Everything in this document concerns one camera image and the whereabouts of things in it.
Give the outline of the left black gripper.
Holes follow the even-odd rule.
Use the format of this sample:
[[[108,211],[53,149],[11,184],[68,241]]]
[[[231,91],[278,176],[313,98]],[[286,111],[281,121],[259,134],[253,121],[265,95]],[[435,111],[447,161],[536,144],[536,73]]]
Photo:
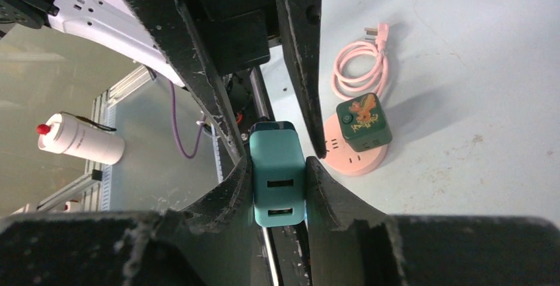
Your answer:
[[[123,1],[217,125],[234,163],[246,152],[221,76],[267,63],[280,31],[311,144],[318,158],[326,156],[319,94],[322,0]]]

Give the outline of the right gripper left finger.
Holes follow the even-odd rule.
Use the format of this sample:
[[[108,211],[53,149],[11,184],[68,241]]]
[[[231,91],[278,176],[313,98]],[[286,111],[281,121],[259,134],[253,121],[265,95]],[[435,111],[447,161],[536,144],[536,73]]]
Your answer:
[[[2,285],[249,285],[252,165],[181,211],[1,220]]]

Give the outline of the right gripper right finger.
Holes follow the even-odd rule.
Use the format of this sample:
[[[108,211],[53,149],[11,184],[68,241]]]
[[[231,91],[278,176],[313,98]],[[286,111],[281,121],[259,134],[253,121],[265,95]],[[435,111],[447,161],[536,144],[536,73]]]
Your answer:
[[[558,285],[559,230],[537,217],[387,215],[306,160],[314,285]]]

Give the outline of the teal small cube adapter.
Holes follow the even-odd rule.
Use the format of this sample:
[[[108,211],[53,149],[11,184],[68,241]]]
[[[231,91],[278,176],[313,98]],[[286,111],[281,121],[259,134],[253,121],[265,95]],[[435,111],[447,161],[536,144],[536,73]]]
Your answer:
[[[265,228],[304,220],[305,159],[290,122],[258,122],[250,130],[254,217]]]

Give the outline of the dark green cube socket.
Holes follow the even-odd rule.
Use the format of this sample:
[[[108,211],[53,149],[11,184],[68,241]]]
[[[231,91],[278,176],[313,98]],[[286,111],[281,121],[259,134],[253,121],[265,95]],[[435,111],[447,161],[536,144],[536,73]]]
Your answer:
[[[336,114],[342,136],[355,152],[388,145],[393,139],[379,98],[372,92],[338,104]]]

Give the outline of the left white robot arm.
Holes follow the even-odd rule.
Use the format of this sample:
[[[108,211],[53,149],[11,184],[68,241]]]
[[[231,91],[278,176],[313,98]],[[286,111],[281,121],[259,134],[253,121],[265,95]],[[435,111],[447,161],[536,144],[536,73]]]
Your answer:
[[[318,92],[322,0],[1,0],[1,17],[121,53],[186,87],[243,155],[224,75],[259,67],[278,40],[314,151],[326,155]]]

